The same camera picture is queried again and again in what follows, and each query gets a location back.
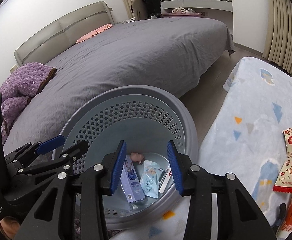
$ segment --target light blue packet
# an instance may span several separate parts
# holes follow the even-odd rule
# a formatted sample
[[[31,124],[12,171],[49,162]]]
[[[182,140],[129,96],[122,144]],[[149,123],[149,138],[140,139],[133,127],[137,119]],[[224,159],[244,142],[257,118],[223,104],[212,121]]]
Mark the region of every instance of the light blue packet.
[[[159,178],[164,170],[155,162],[144,161],[144,172],[140,185],[148,197],[158,198]]]

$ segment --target blue triangle pattern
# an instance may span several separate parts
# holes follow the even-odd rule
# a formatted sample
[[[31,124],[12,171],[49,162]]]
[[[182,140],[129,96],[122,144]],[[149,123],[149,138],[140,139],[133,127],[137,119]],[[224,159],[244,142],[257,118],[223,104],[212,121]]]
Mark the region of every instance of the blue triangle pattern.
[[[273,103],[273,106],[274,106],[273,111],[275,113],[277,122],[279,123],[280,122],[280,119],[282,118],[282,115],[283,115],[283,113],[282,113],[282,107],[279,106],[279,105],[277,105],[277,104],[275,104],[275,103]]]
[[[152,238],[153,236],[159,235],[161,232],[162,230],[155,227],[151,227],[149,230],[148,239]]]
[[[235,141],[238,140],[238,138],[241,134],[242,134],[241,132],[234,130]]]

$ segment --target purple blanket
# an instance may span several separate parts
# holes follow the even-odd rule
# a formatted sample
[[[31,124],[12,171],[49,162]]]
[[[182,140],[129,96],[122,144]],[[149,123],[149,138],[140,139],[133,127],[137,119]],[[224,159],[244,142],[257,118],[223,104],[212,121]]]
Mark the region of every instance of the purple blanket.
[[[15,70],[0,87],[2,144],[5,143],[14,120],[54,77],[56,69],[41,63],[27,63]]]

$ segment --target cream snack wrapper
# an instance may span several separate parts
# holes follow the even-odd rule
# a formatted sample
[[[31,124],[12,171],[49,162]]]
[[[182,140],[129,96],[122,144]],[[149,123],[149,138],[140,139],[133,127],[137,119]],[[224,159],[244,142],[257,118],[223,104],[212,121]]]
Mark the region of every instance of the cream snack wrapper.
[[[292,193],[292,128],[284,130],[283,133],[286,143],[287,159],[279,172],[273,190]]]

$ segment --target baseboard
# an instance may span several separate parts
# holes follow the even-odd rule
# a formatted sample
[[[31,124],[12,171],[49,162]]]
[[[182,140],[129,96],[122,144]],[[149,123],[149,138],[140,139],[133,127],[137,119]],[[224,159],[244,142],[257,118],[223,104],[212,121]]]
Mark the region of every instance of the baseboard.
[[[244,45],[241,45],[241,44],[238,44],[238,43],[235,43],[235,42],[234,42],[234,45],[235,45],[236,47],[240,48],[240,49],[247,50],[247,51],[249,51],[249,52],[251,52],[251,53],[254,53],[254,54],[256,54],[256,55],[258,55],[258,56],[260,56],[260,57],[263,56],[263,54],[262,54],[261,52],[255,50],[255,49],[251,49],[251,48],[249,48],[249,47],[246,47],[246,46],[244,46]]]

